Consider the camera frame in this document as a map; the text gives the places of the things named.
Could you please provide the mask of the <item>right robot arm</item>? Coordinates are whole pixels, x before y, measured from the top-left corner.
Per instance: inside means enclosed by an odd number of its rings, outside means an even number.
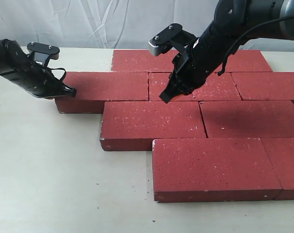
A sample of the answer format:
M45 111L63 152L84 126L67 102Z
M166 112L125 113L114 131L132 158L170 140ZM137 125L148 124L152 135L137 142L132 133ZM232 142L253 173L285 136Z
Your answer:
M239 46L258 38L294 41L294 0L221 0L213 21L200 36L169 26L153 40L161 53L175 48L173 71L160 94L165 103L190 95L218 67L225 72L228 57Z

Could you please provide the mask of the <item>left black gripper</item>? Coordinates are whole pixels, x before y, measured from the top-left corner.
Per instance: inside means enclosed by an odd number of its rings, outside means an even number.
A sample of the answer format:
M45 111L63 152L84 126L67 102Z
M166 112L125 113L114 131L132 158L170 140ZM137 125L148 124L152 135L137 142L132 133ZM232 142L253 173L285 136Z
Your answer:
M64 73L60 79L53 74L53 69L44 67L26 56L22 63L9 72L2 74L2 77L16 84L23 90L36 98L51 99L60 96L75 97L77 90L63 83L66 76Z

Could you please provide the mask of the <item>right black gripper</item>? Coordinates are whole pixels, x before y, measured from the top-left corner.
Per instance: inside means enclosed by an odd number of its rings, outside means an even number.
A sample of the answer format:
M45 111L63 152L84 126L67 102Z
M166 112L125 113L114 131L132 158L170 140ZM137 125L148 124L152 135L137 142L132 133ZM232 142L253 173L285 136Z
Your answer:
M236 36L223 34L211 23L183 54L173 59L173 72L159 98L169 103L203 86L207 77L223 62L236 39Z

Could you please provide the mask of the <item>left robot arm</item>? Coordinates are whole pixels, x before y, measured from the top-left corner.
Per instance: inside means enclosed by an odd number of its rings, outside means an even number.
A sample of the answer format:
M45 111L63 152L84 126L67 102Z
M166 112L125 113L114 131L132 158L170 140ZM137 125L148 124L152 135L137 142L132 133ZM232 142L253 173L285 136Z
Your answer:
M15 40L0 40L0 76L36 98L75 97L76 89L63 83L65 69L60 68L64 74L58 79L48 67L51 59L59 58L58 47L30 42L27 50L29 53L24 53Z

